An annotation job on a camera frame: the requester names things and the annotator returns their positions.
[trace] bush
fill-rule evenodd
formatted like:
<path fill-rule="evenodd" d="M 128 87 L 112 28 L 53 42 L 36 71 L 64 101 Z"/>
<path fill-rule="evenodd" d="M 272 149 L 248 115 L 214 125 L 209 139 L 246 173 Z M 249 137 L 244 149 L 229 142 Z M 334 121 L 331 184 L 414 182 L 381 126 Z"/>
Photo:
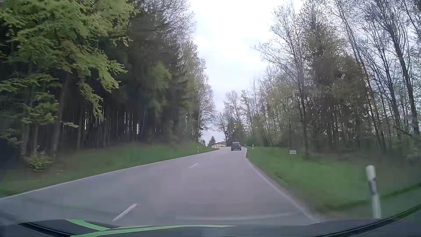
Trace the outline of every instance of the bush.
<path fill-rule="evenodd" d="M 36 172 L 41 172 L 48 168 L 53 163 L 44 151 L 36 152 L 35 155 L 28 158 L 29 167 Z"/>

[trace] asphalt road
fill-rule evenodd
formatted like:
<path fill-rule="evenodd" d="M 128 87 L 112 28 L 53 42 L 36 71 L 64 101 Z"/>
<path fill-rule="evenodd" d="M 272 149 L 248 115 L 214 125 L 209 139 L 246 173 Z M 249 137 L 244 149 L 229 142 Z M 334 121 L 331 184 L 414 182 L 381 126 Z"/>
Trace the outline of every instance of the asphalt road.
<path fill-rule="evenodd" d="M 221 148 L 96 175 L 0 199 L 0 210 L 20 221 L 83 219 L 121 226 L 318 222 L 245 153 Z"/>

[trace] white reflector post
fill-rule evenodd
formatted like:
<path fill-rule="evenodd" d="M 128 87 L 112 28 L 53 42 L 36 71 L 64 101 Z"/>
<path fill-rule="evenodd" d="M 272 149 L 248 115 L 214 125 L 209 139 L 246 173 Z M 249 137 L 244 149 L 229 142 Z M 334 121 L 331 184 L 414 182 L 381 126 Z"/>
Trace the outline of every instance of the white reflector post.
<path fill-rule="evenodd" d="M 377 191 L 376 170 L 373 165 L 365 168 L 367 174 L 367 181 L 370 186 L 371 204 L 373 208 L 373 218 L 381 219 L 380 197 Z"/>

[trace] car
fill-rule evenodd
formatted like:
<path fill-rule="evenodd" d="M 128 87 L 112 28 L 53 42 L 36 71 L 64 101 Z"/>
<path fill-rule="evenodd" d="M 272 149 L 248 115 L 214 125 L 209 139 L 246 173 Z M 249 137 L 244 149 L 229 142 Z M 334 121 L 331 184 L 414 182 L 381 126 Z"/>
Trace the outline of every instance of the car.
<path fill-rule="evenodd" d="M 233 151 L 233 150 L 239 150 L 239 151 L 241 151 L 241 145 L 240 145 L 240 143 L 239 142 L 233 142 L 233 143 L 231 143 L 231 150 Z"/>

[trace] grass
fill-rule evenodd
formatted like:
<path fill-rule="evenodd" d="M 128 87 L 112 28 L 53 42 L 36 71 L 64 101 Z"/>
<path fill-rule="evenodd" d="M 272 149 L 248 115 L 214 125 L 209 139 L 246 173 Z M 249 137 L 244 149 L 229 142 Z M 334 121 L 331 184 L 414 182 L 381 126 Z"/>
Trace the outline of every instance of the grass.
<path fill-rule="evenodd" d="M 326 155 L 303 160 L 288 149 L 255 147 L 247 156 L 257 167 L 317 212 L 332 217 L 371 216 L 371 199 L 365 167 L 376 167 L 384 216 L 417 204 L 421 197 L 419 166 L 391 160 L 375 160 L 353 154 Z"/>
<path fill-rule="evenodd" d="M 8 196 L 39 189 L 58 183 L 120 170 L 142 164 L 216 150 L 195 142 L 169 144 L 126 144 L 121 146 L 88 149 L 58 156 L 48 170 L 34 172 L 29 168 L 6 170 L 0 180 L 0 196 Z"/>

